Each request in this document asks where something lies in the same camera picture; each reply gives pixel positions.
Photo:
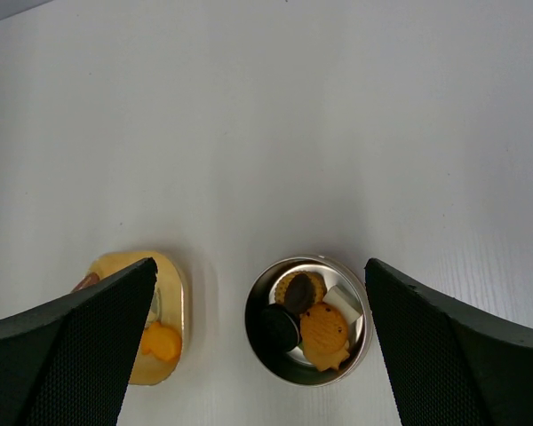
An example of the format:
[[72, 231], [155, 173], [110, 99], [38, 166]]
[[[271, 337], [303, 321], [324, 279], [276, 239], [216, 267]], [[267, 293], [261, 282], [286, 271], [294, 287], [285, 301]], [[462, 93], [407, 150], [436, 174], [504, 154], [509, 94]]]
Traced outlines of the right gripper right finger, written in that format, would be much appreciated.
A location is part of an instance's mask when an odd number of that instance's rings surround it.
[[365, 280], [402, 424], [533, 425], [533, 328], [376, 258]]

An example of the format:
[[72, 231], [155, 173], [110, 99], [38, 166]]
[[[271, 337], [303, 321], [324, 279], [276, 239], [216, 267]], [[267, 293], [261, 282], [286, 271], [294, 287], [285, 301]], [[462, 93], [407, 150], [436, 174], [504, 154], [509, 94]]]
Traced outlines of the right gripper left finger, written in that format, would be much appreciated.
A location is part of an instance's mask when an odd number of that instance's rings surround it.
[[0, 425], [114, 425], [152, 302], [144, 258], [0, 319]]

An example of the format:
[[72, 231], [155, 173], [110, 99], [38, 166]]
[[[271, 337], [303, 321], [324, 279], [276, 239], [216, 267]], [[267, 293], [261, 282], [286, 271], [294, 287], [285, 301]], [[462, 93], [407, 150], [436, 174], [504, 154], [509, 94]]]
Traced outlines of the orange fish cookie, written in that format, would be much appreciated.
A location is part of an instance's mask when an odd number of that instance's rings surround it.
[[339, 370], [349, 358], [348, 333], [342, 314], [326, 303], [314, 304], [300, 318], [304, 356], [319, 372]]

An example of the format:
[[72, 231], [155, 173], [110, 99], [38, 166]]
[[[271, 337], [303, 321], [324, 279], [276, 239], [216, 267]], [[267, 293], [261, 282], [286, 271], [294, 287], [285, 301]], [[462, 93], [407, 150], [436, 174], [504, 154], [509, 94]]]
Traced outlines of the white block sweet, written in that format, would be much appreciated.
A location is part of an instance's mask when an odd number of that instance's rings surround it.
[[336, 308], [348, 325], [354, 324], [362, 316], [362, 309], [356, 300], [338, 285], [328, 290], [323, 301]]

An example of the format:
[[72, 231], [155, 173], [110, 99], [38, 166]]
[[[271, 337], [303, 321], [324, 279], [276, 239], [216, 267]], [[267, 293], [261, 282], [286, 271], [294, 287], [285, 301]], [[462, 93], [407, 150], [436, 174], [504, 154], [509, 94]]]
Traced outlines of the round beige biscuit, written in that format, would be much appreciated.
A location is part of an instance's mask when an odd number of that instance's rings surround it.
[[286, 294], [289, 292], [290, 283], [298, 276], [304, 275], [313, 286], [314, 302], [319, 303], [327, 293], [327, 287], [321, 274], [300, 270], [286, 273], [275, 286], [274, 300], [277, 304], [283, 304]]

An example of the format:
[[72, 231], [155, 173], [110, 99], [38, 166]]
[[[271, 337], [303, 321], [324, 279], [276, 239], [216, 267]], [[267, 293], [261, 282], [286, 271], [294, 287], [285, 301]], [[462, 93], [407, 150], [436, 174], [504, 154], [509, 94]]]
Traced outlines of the dark chocolate cookie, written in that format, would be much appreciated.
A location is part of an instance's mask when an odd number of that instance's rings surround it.
[[290, 280], [284, 294], [283, 305], [294, 315], [304, 313], [313, 303], [315, 286], [305, 273], [299, 273]]

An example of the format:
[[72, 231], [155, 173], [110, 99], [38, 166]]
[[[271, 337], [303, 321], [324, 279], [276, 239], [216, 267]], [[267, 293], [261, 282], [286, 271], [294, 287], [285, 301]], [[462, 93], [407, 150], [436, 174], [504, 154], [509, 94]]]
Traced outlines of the black sandwich cookie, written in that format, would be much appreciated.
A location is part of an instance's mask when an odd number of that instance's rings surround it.
[[278, 351], [289, 352], [301, 342], [299, 323], [279, 304], [270, 304], [259, 314], [262, 333]]

